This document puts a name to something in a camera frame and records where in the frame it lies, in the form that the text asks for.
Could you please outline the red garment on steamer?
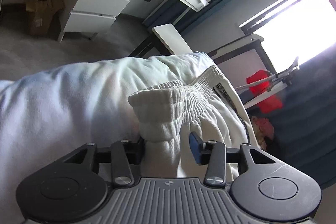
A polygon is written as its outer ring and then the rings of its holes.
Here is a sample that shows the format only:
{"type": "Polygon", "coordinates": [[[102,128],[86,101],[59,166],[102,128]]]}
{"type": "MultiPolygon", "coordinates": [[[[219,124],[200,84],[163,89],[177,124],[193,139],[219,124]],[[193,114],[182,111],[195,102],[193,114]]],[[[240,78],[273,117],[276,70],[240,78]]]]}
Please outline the red garment on steamer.
{"type": "Polygon", "coordinates": [[[258,107],[262,113],[267,114],[283,107],[282,100],[276,95],[278,87],[272,80],[267,80],[270,76],[269,71],[260,69],[246,78],[246,84],[253,84],[248,88],[252,98],[245,103],[246,109],[258,107]]]}

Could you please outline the garment steamer stand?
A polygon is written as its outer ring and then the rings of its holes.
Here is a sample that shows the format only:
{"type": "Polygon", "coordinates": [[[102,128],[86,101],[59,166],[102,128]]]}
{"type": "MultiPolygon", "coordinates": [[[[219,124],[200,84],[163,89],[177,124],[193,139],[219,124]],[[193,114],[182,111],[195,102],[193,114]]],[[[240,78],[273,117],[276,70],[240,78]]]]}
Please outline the garment steamer stand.
{"type": "Polygon", "coordinates": [[[292,65],[280,73],[275,73],[253,83],[236,87],[235,90],[240,91],[244,89],[250,89],[264,83],[270,84],[270,86],[259,92],[257,96],[254,96],[251,100],[244,103],[244,108],[247,110],[287,88],[291,84],[291,80],[293,79],[294,75],[299,71],[298,60],[299,57],[296,57],[292,65]]]}

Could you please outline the cardboard box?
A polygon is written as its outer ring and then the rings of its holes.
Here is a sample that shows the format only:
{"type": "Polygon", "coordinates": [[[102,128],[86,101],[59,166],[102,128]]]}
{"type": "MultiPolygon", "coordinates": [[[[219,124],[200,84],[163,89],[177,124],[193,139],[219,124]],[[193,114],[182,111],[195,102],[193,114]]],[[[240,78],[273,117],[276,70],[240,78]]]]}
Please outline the cardboard box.
{"type": "Polygon", "coordinates": [[[54,15],[64,8],[63,0],[25,0],[29,14],[28,31],[33,36],[46,36],[54,15]]]}

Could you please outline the pile of mixed clothes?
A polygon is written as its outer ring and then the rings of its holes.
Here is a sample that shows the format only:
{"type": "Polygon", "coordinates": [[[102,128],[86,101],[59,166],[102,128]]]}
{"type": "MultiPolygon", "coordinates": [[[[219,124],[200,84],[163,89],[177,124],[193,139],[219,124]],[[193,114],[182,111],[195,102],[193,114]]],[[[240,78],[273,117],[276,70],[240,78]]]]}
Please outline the pile of mixed clothes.
{"type": "Polygon", "coordinates": [[[258,145],[262,150],[268,151],[276,141],[273,125],[268,118],[258,118],[257,116],[251,117],[251,123],[258,145]]]}

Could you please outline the teal blue curtain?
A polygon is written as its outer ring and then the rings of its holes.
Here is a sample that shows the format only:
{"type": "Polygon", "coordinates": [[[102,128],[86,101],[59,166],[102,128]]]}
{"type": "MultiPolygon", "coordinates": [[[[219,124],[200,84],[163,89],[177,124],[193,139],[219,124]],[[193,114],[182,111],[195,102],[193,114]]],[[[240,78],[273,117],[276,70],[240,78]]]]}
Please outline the teal blue curtain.
{"type": "Polygon", "coordinates": [[[322,189],[335,184],[335,47],[300,65],[291,85],[281,91],[283,107],[250,116],[274,127],[268,152],[314,178],[322,189]]]}

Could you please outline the cream white sweatpants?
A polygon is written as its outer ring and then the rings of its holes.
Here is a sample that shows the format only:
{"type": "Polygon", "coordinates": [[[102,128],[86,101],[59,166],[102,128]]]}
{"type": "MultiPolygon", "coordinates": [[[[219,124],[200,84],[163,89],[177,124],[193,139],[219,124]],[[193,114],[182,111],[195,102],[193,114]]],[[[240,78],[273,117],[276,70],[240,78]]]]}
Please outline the cream white sweatpants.
{"type": "Polygon", "coordinates": [[[141,172],[203,177],[190,132],[238,148],[257,145],[229,80],[205,53],[75,63],[1,81],[1,223],[20,223],[28,175],[86,143],[145,140],[141,172]]]}

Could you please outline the white stool bench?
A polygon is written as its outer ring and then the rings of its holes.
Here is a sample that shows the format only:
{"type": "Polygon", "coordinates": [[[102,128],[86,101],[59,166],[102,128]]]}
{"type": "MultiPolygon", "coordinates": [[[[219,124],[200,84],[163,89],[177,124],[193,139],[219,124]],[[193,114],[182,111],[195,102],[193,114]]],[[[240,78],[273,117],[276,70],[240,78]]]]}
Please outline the white stool bench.
{"type": "Polygon", "coordinates": [[[129,54],[129,57],[143,57],[152,48],[156,48],[161,55],[193,53],[172,24],[155,26],[151,30],[152,33],[129,54]]]}

